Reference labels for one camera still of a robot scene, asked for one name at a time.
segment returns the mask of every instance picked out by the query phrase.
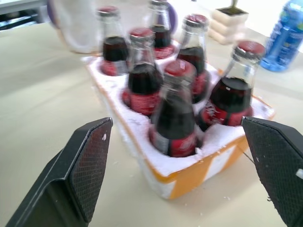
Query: blue plastic bottle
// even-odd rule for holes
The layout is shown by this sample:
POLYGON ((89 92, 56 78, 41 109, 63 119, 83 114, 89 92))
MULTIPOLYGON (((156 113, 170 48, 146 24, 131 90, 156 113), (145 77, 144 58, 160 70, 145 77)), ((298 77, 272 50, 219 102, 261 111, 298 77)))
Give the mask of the blue plastic bottle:
POLYGON ((303 40, 303 0, 290 0, 281 12, 266 45, 261 66, 270 71, 286 70, 303 40))

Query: white pot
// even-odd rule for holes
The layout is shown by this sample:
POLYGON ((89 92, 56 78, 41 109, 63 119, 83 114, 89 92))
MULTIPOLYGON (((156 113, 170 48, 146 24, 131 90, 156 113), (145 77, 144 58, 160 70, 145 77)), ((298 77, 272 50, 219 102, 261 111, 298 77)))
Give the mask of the white pot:
POLYGON ((232 44, 245 36, 245 22, 248 13, 227 15, 220 9, 212 13, 208 35, 222 45, 232 44))

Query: cola bottle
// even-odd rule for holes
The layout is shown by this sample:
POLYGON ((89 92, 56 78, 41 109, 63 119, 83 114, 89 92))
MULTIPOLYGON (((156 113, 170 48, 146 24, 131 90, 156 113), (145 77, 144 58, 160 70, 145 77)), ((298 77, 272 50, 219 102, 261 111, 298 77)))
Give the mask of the cola bottle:
POLYGON ((205 98, 210 84, 211 76, 205 69, 205 32, 207 27, 208 19, 202 15, 192 14, 184 19, 184 35, 178 58, 192 63, 196 68, 193 103, 200 102, 205 98))
POLYGON ((162 75, 155 66, 153 39, 154 32, 149 28, 139 27, 130 31, 129 77, 122 96, 127 106, 146 116, 154 112, 163 83, 162 75))
POLYGON ((118 8, 114 6, 102 7, 98 10, 98 15, 103 35, 101 71, 109 76, 128 73, 126 64, 128 45, 123 36, 118 8))
POLYGON ((195 154, 197 137, 192 107, 191 86, 195 67, 177 59, 167 64, 160 103, 152 116, 149 130, 151 143, 171 157, 195 154))
POLYGON ((149 15, 149 28, 155 33, 155 58, 164 59, 175 51, 171 44, 170 22, 167 0, 151 0, 149 15))
POLYGON ((241 124, 242 117, 252 116, 251 95, 263 52, 264 46, 253 41, 241 41, 235 47, 223 77, 212 90, 206 106, 196 116, 201 130, 205 131, 215 123, 237 126, 241 124))

